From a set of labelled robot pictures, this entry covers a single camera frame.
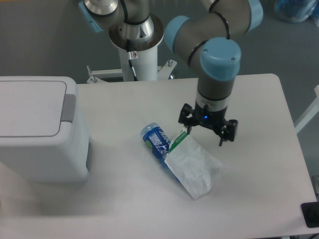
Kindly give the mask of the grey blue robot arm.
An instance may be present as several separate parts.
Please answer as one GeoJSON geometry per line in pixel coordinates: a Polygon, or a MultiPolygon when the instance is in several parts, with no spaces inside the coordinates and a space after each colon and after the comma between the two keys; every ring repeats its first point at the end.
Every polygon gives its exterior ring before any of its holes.
{"type": "Polygon", "coordinates": [[[91,28],[106,31],[117,47],[125,81],[157,79],[158,58],[144,53],[165,42],[198,75],[195,105],[182,107],[179,123],[188,131],[208,128],[221,142],[234,141],[238,122],[225,119],[241,61],[234,38],[261,23],[263,8],[257,0],[205,0],[203,5],[208,13],[200,20],[181,15],[163,25],[147,0],[79,1],[91,28]]]}

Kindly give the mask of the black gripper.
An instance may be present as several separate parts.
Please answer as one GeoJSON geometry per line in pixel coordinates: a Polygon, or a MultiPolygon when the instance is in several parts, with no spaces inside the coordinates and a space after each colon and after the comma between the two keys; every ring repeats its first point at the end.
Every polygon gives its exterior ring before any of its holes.
{"type": "Polygon", "coordinates": [[[187,129],[187,134],[191,133],[193,126],[201,126],[204,128],[217,131],[220,137],[219,146],[223,142],[233,142],[237,134],[238,120],[225,120],[227,107],[220,111],[209,111],[201,108],[195,103],[195,109],[191,105],[185,103],[180,111],[178,122],[187,129]]]}

